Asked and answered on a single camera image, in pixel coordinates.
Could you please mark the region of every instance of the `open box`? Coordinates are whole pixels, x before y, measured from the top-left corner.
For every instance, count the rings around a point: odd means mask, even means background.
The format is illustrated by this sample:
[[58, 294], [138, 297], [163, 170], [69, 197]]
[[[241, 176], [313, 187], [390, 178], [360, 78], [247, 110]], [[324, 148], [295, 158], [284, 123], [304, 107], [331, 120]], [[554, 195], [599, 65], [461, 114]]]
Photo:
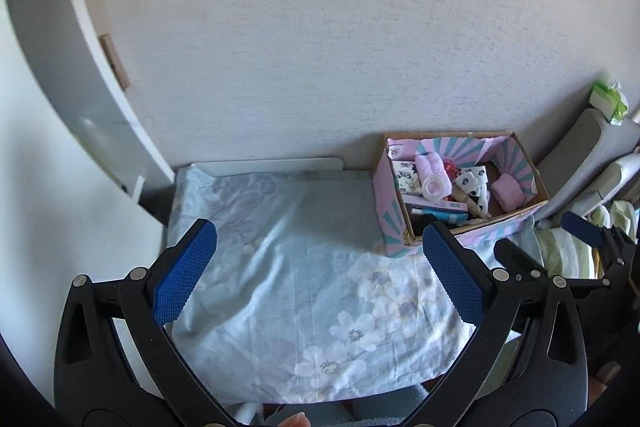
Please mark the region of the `open box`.
[[548, 194], [529, 155], [512, 132], [426, 132], [389, 133], [383, 136], [383, 150], [373, 175], [376, 213], [385, 239], [386, 254], [404, 257], [422, 253], [422, 236], [416, 237], [409, 220], [391, 161], [413, 161], [416, 154], [437, 152], [459, 168], [487, 165], [489, 185], [501, 172], [513, 176], [525, 195], [522, 207], [503, 212], [490, 199], [492, 219], [476, 225], [452, 229], [463, 247], [470, 248], [488, 239], [498, 240], [522, 229], [548, 200]]

